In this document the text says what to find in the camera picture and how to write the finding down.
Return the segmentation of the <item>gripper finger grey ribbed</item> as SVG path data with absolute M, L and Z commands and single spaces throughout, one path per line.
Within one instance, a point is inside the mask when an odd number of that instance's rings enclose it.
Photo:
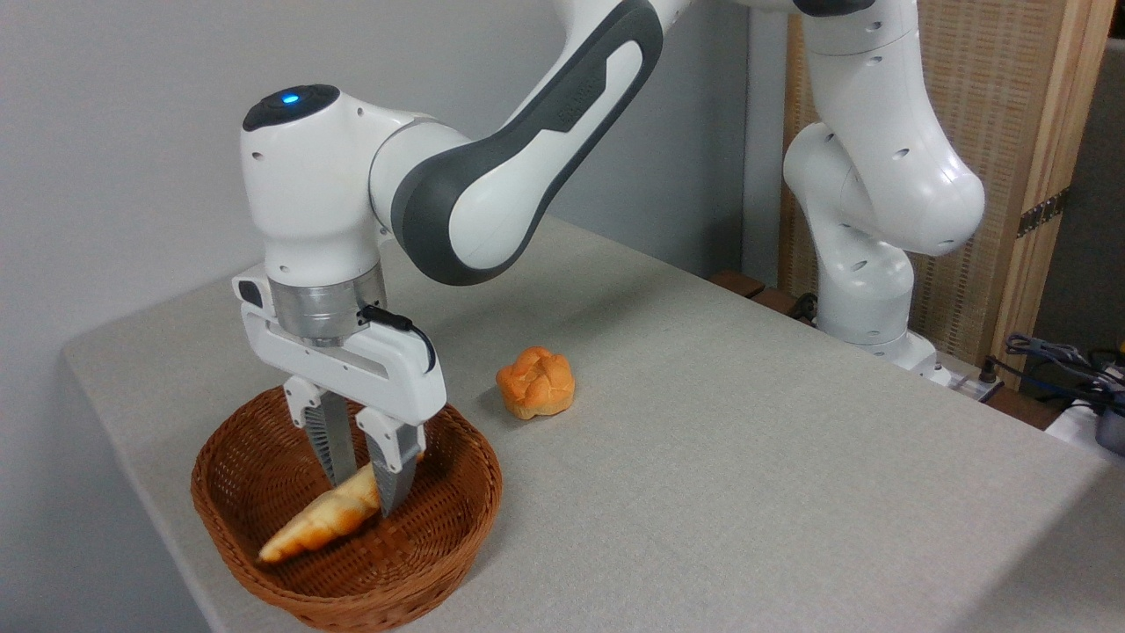
M 388 517 L 410 497 L 417 459 L 426 447 L 425 424 L 397 421 L 371 406 L 356 421 L 367 437 L 382 517 Z
M 345 483 L 357 473 L 345 398 L 292 376 L 284 392 L 294 425 L 304 429 L 330 486 Z

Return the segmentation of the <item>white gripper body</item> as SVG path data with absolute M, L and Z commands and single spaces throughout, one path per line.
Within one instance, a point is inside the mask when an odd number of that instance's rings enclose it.
M 232 288 L 250 349 L 269 367 L 411 425 L 446 405 L 446 377 L 418 335 L 371 324 L 338 346 L 316 347 L 281 328 L 264 265 L 234 277 Z

